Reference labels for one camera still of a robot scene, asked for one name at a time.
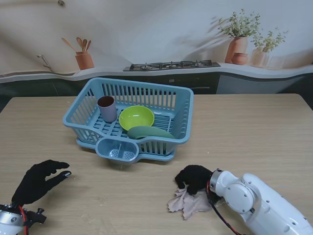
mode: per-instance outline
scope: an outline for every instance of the gas stove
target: gas stove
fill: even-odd
[[[200,61],[180,61],[169,63],[152,63],[152,64],[133,64],[126,67],[123,71],[158,71],[158,70],[178,70],[178,69],[195,69],[195,68],[210,68],[220,67],[216,62],[211,60]]]

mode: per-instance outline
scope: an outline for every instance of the green plate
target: green plate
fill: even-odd
[[[170,133],[160,128],[153,127],[153,126],[133,127],[127,132],[127,135],[130,139],[134,139],[134,140],[138,140],[138,139],[145,138],[148,136],[157,136],[157,137],[175,139],[175,137],[171,135]]]

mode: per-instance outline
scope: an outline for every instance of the robotic arm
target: robotic arm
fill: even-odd
[[[209,185],[256,235],[313,235],[303,214],[255,175],[217,169]]]

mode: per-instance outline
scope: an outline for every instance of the red cable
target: red cable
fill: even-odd
[[[21,211],[21,214],[22,214],[22,217],[23,217],[23,221],[26,222],[25,212],[24,212],[24,210],[23,210],[23,208],[21,206],[19,206],[19,208],[20,208],[20,211]],[[25,225],[24,234],[27,235],[27,225]]]

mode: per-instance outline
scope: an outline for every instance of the terracotta pot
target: terracotta pot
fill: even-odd
[[[231,58],[233,57],[234,53],[245,53],[247,46],[247,38],[234,38],[233,41],[231,41],[229,44],[225,63],[231,64]]]
[[[245,53],[234,53],[231,62],[236,65],[245,65],[248,62],[248,54]]]
[[[269,52],[255,49],[252,53],[250,65],[258,68],[266,68],[268,65]]]
[[[87,51],[77,52],[75,58],[80,70],[94,68],[92,58]]]

